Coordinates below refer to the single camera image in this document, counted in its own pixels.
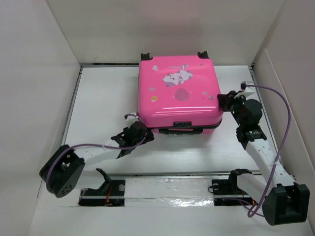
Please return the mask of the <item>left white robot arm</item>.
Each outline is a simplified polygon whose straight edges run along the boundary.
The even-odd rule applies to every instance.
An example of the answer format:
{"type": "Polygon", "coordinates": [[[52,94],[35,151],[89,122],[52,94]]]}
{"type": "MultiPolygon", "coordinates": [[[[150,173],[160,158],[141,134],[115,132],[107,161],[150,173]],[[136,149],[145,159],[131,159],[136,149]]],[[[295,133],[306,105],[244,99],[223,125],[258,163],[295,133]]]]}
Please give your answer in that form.
{"type": "Polygon", "coordinates": [[[119,159],[153,140],[152,130],[142,122],[135,121],[102,144],[60,146],[41,168],[39,175],[46,183],[47,191],[57,198],[62,198],[76,188],[86,166],[104,160],[119,159]]]}

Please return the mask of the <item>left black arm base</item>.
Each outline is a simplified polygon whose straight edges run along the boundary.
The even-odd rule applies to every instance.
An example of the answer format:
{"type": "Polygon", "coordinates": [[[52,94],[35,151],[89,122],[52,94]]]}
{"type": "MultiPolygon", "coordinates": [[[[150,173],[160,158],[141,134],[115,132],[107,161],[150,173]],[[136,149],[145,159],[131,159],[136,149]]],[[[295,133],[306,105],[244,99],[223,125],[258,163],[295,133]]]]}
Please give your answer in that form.
{"type": "Polygon", "coordinates": [[[78,205],[82,207],[123,207],[125,205],[124,179],[114,179],[105,191],[98,189],[82,189],[78,205]]]}

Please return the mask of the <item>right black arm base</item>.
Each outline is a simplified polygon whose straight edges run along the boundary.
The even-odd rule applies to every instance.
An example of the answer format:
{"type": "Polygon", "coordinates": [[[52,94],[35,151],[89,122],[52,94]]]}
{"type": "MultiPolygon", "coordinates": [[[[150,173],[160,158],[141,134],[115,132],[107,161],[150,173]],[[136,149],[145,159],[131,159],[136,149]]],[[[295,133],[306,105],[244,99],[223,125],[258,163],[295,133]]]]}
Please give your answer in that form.
{"type": "Polygon", "coordinates": [[[213,179],[208,187],[213,194],[214,205],[221,206],[252,206],[256,203],[246,192],[231,186],[228,179],[213,179]]]}

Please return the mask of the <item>pink kids suitcase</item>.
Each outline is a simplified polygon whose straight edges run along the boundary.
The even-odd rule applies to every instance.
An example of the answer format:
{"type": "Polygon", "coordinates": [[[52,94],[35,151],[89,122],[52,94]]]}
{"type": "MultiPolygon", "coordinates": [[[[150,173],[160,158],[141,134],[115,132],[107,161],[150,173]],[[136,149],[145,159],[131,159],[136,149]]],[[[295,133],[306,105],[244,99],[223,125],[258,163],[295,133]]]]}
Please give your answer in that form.
{"type": "Polygon", "coordinates": [[[220,125],[221,91],[206,51],[140,58],[137,114],[148,128],[163,134],[205,134],[220,125]]]}

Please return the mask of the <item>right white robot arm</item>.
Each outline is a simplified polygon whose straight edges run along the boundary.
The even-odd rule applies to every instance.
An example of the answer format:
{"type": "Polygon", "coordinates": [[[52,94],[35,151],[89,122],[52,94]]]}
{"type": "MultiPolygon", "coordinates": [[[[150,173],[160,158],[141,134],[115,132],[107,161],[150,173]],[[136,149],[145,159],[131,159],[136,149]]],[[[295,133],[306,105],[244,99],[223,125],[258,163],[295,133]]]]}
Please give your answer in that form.
{"type": "Polygon", "coordinates": [[[307,219],[310,191],[305,184],[298,184],[279,161],[267,142],[259,122],[262,105],[254,99],[246,99],[242,93],[231,91],[217,96],[219,108],[230,112],[238,127],[236,136],[243,149],[256,163],[265,183],[260,182],[249,170],[231,171],[227,187],[232,193],[244,191],[254,201],[249,208],[252,218],[258,210],[271,226],[302,223],[307,219]]]}

